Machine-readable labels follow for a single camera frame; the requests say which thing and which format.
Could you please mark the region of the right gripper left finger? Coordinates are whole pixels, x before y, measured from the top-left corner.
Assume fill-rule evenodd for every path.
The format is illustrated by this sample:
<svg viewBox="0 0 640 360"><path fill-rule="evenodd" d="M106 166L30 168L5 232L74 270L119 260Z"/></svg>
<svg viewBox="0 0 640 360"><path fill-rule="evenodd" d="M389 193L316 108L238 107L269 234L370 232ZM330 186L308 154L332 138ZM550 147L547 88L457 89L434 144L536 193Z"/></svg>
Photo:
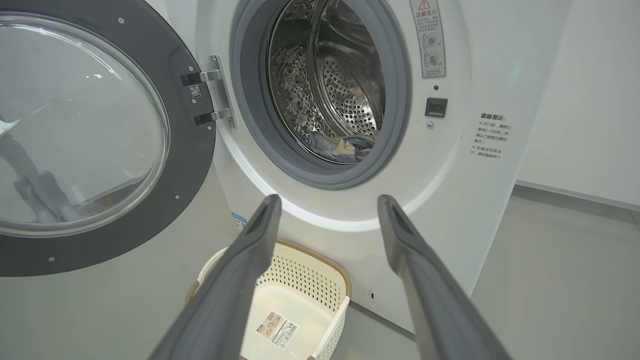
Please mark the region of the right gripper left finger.
<svg viewBox="0 0 640 360"><path fill-rule="evenodd" d="M150 355L151 360L237 360L258 278L274 255L278 194L266 196Z"/></svg>

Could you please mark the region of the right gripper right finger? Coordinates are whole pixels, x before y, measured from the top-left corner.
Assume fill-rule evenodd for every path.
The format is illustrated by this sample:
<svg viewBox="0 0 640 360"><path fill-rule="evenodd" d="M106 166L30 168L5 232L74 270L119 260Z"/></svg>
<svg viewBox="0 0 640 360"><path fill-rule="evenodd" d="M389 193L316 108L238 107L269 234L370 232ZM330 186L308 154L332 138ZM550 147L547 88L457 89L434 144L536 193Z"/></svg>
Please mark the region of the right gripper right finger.
<svg viewBox="0 0 640 360"><path fill-rule="evenodd" d="M377 199L387 262L402 280L423 360L509 360L510 354L397 200Z"/></svg>

